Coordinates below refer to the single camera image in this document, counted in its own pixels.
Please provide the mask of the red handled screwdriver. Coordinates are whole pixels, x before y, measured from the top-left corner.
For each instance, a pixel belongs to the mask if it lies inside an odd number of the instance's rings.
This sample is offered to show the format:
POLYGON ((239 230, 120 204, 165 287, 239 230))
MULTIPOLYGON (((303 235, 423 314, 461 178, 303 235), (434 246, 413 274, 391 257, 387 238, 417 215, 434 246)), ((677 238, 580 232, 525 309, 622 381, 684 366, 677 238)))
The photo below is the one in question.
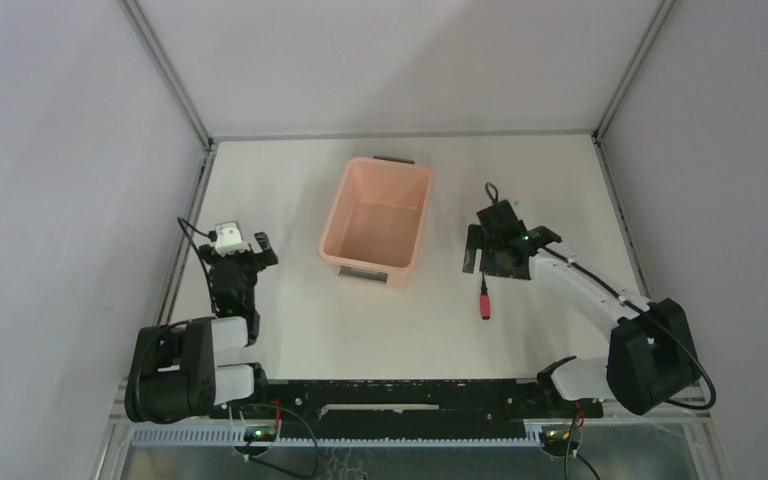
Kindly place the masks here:
POLYGON ((485 275, 482 275, 481 278, 479 311, 482 320, 490 320, 492 318, 492 307, 485 275))

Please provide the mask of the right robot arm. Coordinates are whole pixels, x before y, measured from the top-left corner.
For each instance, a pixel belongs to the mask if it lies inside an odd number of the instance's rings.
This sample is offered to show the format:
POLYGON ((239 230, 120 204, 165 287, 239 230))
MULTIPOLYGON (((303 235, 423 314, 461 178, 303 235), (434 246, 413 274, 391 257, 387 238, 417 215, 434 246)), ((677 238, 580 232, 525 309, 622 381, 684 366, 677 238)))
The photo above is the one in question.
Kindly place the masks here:
POLYGON ((607 340, 608 352, 570 355, 541 370, 539 406, 565 415, 581 400, 614 400, 635 415, 666 403, 699 380, 709 383, 676 301, 654 301, 602 278, 562 237, 545 226, 526 227, 507 200, 478 211, 467 230, 462 270, 483 277, 533 281, 560 296, 607 340))

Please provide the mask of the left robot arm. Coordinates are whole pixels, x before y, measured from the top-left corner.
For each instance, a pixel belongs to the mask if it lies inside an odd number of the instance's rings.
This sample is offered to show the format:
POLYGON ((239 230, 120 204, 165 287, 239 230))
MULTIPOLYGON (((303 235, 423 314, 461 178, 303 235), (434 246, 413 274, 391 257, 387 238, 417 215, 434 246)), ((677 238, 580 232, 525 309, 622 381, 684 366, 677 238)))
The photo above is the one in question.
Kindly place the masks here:
POLYGON ((207 416, 231 400, 250 417, 270 409, 273 392, 256 380, 256 364, 221 367, 216 360, 259 337, 255 287, 259 273, 277 265, 278 257, 266 233, 254 238, 257 250, 221 232, 197 247, 210 315, 139 331, 125 389, 129 420, 171 424, 207 416))

